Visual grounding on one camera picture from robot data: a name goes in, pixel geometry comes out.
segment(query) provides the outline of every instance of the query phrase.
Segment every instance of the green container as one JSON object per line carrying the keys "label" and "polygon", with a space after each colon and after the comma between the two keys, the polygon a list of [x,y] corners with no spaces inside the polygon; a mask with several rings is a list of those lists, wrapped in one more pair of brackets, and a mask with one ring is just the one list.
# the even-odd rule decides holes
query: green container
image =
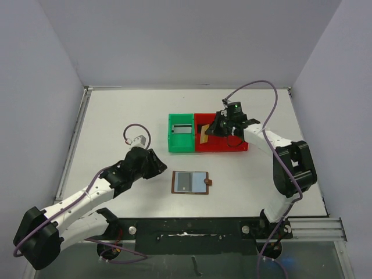
{"label": "green container", "polygon": [[168,151],[171,153],[195,152],[193,113],[169,115]]}

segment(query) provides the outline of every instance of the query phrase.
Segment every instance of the robotic arm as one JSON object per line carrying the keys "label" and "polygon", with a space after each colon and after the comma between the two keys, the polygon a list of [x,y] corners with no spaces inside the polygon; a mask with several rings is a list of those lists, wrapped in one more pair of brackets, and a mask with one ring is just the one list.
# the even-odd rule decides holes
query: robotic arm
{"label": "robotic arm", "polygon": [[145,140],[137,137],[125,159],[99,171],[88,187],[43,210],[26,211],[13,240],[15,256],[23,255],[40,270],[68,246],[118,226],[117,217],[105,208],[81,216],[129,190],[136,180],[150,179],[167,169],[152,149],[144,148]]}
{"label": "robotic arm", "polygon": [[[263,134],[263,126],[256,119],[247,119],[242,112],[240,102],[225,103],[226,108],[216,113],[212,125],[206,134],[218,137],[235,135],[240,139],[256,145],[263,152],[273,154]],[[309,146],[305,141],[293,142],[271,131],[266,131],[266,136],[277,152],[279,158],[291,172],[301,191],[307,191],[316,183],[317,175]],[[269,224],[278,223],[291,203],[299,197],[288,174],[273,156],[273,180],[276,189],[272,193],[268,207],[261,212],[261,217]]]}

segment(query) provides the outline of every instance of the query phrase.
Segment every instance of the red container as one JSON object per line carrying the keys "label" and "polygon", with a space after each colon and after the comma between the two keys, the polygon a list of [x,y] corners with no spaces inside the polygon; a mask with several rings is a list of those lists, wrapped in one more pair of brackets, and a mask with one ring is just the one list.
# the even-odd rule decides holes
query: red container
{"label": "red container", "polygon": [[241,139],[236,136],[220,138],[214,135],[208,136],[208,142],[201,144],[201,128],[204,125],[212,124],[215,113],[195,113],[195,151],[196,152],[236,152],[247,151],[248,143],[241,143]]}

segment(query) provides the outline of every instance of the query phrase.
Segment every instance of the white tabletop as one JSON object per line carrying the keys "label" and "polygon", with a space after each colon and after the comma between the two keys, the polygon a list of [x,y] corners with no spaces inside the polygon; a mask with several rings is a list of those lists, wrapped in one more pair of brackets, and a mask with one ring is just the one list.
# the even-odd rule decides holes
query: white tabletop
{"label": "white tabletop", "polygon": [[[131,123],[147,126],[151,148],[168,165],[161,175],[136,181],[132,189],[101,206],[118,217],[241,217],[258,216],[274,189],[273,158],[255,146],[238,153],[170,154],[167,147],[169,113],[214,113],[231,90],[115,90],[93,91],[78,139],[64,197],[85,187],[101,168],[124,159],[128,145],[123,130]],[[248,118],[263,122],[273,102],[272,90],[242,90],[232,101],[241,101]],[[277,110],[269,128],[291,140],[301,132],[286,90],[279,90]],[[144,132],[133,127],[128,136]],[[208,171],[213,186],[209,195],[171,193],[173,170]],[[327,214],[319,186],[313,185],[290,216]]]}

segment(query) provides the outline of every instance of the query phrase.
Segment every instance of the purple cable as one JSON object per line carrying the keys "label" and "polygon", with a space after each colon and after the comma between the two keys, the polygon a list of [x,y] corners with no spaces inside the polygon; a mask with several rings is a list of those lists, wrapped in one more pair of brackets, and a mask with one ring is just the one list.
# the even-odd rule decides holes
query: purple cable
{"label": "purple cable", "polygon": [[[268,85],[270,85],[274,92],[275,92],[275,102],[274,102],[274,106],[273,108],[271,109],[268,117],[266,118],[266,120],[264,121],[263,125],[262,125],[262,133],[263,133],[263,137],[265,138],[267,144],[269,145],[271,151],[273,152],[275,158],[278,160],[279,164],[282,166],[282,168],[284,169],[284,171],[288,174],[288,176],[290,177],[292,183],[294,184],[294,186],[296,187],[296,190],[298,191],[299,193],[299,197],[294,199],[290,206],[288,207],[287,211],[283,214],[282,218],[280,218],[280,221],[277,223],[277,225],[275,226],[275,228],[273,229],[273,231],[271,232],[271,234],[269,235],[268,239],[266,240],[266,242],[264,243],[262,249],[261,249],[261,252],[259,253],[259,257],[258,257],[258,260],[257,260],[257,266],[256,266],[256,271],[257,271],[257,278],[259,279],[260,278],[260,259],[262,257],[262,254],[263,252],[265,251],[266,247],[268,246],[270,240],[272,239],[272,237],[274,236],[274,234],[276,233],[276,231],[278,230],[278,228],[280,227],[281,223],[283,222],[283,220],[285,219],[285,217],[288,215],[289,211],[291,211],[292,207],[293,207],[293,204],[299,200],[301,200],[303,198],[303,193],[301,191],[301,188],[300,186],[298,185],[296,179],[293,177],[291,171],[286,167],[286,165],[284,164],[284,162],[280,159],[278,153],[276,152],[275,148],[273,147],[273,145],[271,144],[269,138],[267,137],[266,135],[266,130],[265,130],[265,127],[266,127],[266,124],[267,122],[269,122],[271,116],[273,115],[274,111],[275,111],[275,108],[277,107],[277,104],[278,104],[278,91],[276,89],[276,87],[274,86],[274,84],[272,84],[271,82],[267,81],[267,80],[256,80],[256,81],[253,81],[251,83],[247,83],[243,86],[240,86],[239,88],[237,88],[236,90],[234,90],[232,93],[230,93],[223,101],[227,101],[231,96],[233,96],[237,91],[239,91],[240,89],[243,89],[244,87],[247,87],[251,84],[255,84],[255,83],[267,83]],[[287,271],[285,270],[284,266],[282,264],[280,264],[278,261],[276,261],[276,263],[278,263],[283,271],[284,271],[284,274],[286,276],[286,278],[288,278],[288,273]]]}
{"label": "purple cable", "polygon": [[[145,254],[142,254],[142,253],[139,253],[139,252],[136,252],[136,251],[133,251],[133,250],[129,250],[127,248],[120,247],[120,246],[117,246],[117,245],[113,245],[113,244],[110,244],[110,243],[106,243],[106,242],[103,242],[103,241],[99,241],[99,240],[95,240],[95,239],[91,239],[91,238],[87,238],[86,241],[95,242],[95,243],[102,244],[104,246],[108,246],[108,247],[115,248],[115,249],[120,249],[122,251],[126,251],[126,252],[129,252],[129,253],[132,253],[134,255],[142,257],[141,259],[137,259],[137,260],[109,260],[108,263],[113,263],[113,264],[138,263],[138,262],[141,262],[141,261],[146,260],[148,258],[148,256],[145,255]],[[104,250],[101,254],[99,254],[99,256],[103,257],[103,254],[105,252],[111,250],[111,248],[107,249],[107,250]]]}
{"label": "purple cable", "polygon": [[149,136],[149,140],[148,140],[148,143],[147,143],[147,146],[146,146],[145,149],[149,149],[150,144],[151,144],[151,135],[150,135],[149,130],[148,130],[145,126],[143,126],[142,124],[133,123],[133,124],[128,125],[128,126],[124,129],[124,132],[123,132],[123,137],[124,137],[124,139],[127,141],[127,139],[128,139],[127,136],[126,136],[127,130],[128,130],[130,127],[133,127],[133,126],[141,127],[142,129],[144,129],[144,130],[146,131],[146,133],[147,133],[148,136]]}
{"label": "purple cable", "polygon": [[[93,187],[93,184],[94,182],[96,181],[96,179],[98,178],[98,176],[106,169],[108,169],[109,167],[105,167],[103,168],[102,170],[100,170],[99,172],[96,173],[96,175],[93,177],[92,181],[89,183],[87,189],[85,190],[86,192],[89,192],[89,190]],[[18,254],[18,251],[19,249],[22,247],[22,245],[27,241],[29,240],[35,233],[37,233],[38,230],[40,230],[41,228],[43,228],[45,225],[47,225],[51,220],[57,218],[59,215],[63,214],[64,212],[68,211],[70,208],[72,208],[74,205],[78,204],[84,197],[86,196],[86,193],[83,193],[76,201],[74,201],[73,203],[71,203],[70,205],[66,206],[63,210],[57,212],[56,214],[54,214],[53,216],[51,216],[50,218],[46,219],[44,222],[42,222],[39,226],[37,226],[34,230],[32,230],[32,232],[30,232],[28,235],[26,235],[25,238],[23,238],[16,246],[16,248],[14,249],[13,251],[13,256],[14,257],[22,257],[23,255],[22,254]]]}

